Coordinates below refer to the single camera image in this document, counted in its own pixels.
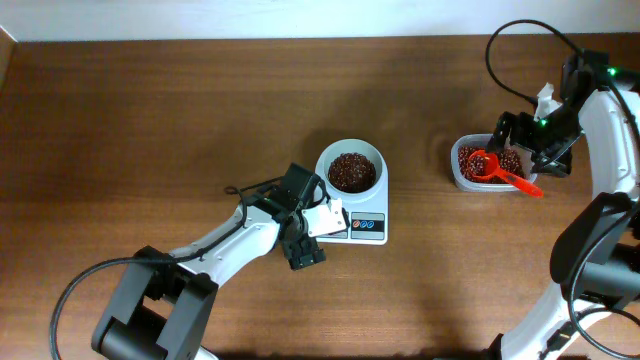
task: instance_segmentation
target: kitchen scale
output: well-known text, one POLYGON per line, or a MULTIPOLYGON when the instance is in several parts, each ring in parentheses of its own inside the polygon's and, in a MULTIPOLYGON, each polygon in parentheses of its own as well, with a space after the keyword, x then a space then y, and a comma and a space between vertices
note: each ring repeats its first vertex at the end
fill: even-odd
POLYGON ((350 226, 346 230, 316 237, 318 242, 384 245, 389 233, 389 175, 382 154, 366 141, 345 139, 327 147, 316 164, 316 174, 324 180, 332 199, 342 199, 350 226), (340 155, 358 153, 373 163, 376 181, 369 190, 350 194, 333 187, 328 179, 331 163, 340 155))

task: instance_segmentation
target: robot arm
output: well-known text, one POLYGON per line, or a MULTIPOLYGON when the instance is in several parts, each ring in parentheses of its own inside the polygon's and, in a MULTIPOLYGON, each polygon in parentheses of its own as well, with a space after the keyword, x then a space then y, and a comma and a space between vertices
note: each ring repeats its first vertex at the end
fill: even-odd
MULTIPOLYGON (((633 129, 613 91, 601 86, 601 75, 576 61, 571 57, 563 67, 564 104, 554 106, 549 96, 539 101, 534 116, 503 114, 488 145, 489 150, 499 149, 511 136, 512 145, 532 152, 534 172, 566 176, 571 172, 571 145, 585 135, 594 198, 556 242, 550 264, 553 282, 544 295, 520 324, 494 341, 490 353, 500 359, 555 360, 580 336, 569 318, 570 279, 596 238, 629 211, 640 195, 639 144, 633 129)), ((615 74, 611 71, 615 68, 601 69, 615 74)), ((625 73, 627 82, 635 76, 625 73)), ((621 91, 620 95, 631 113, 640 115, 638 94, 621 91)), ((640 258, 638 250, 618 244, 622 233, 633 226, 627 221, 613 229, 580 275, 579 297, 573 300, 584 329, 606 318, 608 309, 621 310, 640 299, 640 273, 634 266, 640 258)))
POLYGON ((321 236, 346 228, 340 199, 329 199, 323 191, 313 201, 318 186, 324 190, 316 174, 292 164, 280 185, 259 189, 200 240, 170 254, 140 250, 138 257, 172 259, 209 249, 186 262, 130 264, 94 331, 92 348, 110 360, 215 359, 200 342, 218 288, 278 243, 292 270, 322 262, 324 252, 309 229, 321 236), (159 299, 174 304, 167 319, 144 306, 159 299))

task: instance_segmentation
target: white wall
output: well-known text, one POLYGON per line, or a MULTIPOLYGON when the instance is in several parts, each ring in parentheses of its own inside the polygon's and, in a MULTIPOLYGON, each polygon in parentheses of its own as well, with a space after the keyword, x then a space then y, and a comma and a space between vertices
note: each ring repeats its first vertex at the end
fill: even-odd
POLYGON ((488 34, 519 18, 638 32, 640 0, 0 0, 18 41, 488 34))

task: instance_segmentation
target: wooden table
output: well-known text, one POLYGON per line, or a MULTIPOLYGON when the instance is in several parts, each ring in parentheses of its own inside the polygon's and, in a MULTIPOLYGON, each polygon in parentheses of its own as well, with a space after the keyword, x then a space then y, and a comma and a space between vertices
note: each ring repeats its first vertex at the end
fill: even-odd
MULTIPOLYGON (((573 38, 640 68, 638 35, 573 38)), ((547 287, 553 243, 589 203, 591 182, 582 141, 570 178, 537 182, 543 200, 457 190, 456 139, 492 131, 503 111, 531 111, 491 81, 486 41, 19 44, 0 94, 1 357, 48 358, 51 310, 84 268, 190 243, 232 213, 225 185, 282 175, 292 161, 313 168, 350 137, 389 166, 387 245, 324 245, 325 263, 295 273, 276 249, 221 289, 203 344, 307 356, 488 346, 547 287)), ((550 36, 505 36, 493 61, 503 81, 535 94, 558 85, 568 54, 550 36)), ((71 297, 65 359, 99 358, 89 339, 122 271, 71 297)), ((625 321, 593 333, 638 352, 640 332, 625 321)), ((570 353, 602 358, 582 340, 570 353)))

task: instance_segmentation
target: red measuring scoop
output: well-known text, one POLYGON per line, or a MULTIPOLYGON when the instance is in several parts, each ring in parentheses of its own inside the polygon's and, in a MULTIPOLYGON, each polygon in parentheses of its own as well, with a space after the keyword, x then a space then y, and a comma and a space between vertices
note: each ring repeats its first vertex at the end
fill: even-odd
POLYGON ((494 176, 499 177, 504 180, 506 183, 509 183, 516 188, 520 189, 523 193, 529 194, 533 197, 541 198, 544 193, 540 190, 539 187, 533 185, 527 180, 521 178, 520 176, 514 175, 500 167, 500 160, 498 160, 498 156, 496 154, 487 154, 484 150, 478 150, 469 156, 469 160, 467 161, 467 166, 470 166, 471 159, 476 156, 481 156, 485 159, 486 165, 484 167, 484 176, 477 176, 473 172, 471 176, 475 180, 480 181, 488 181, 494 176))

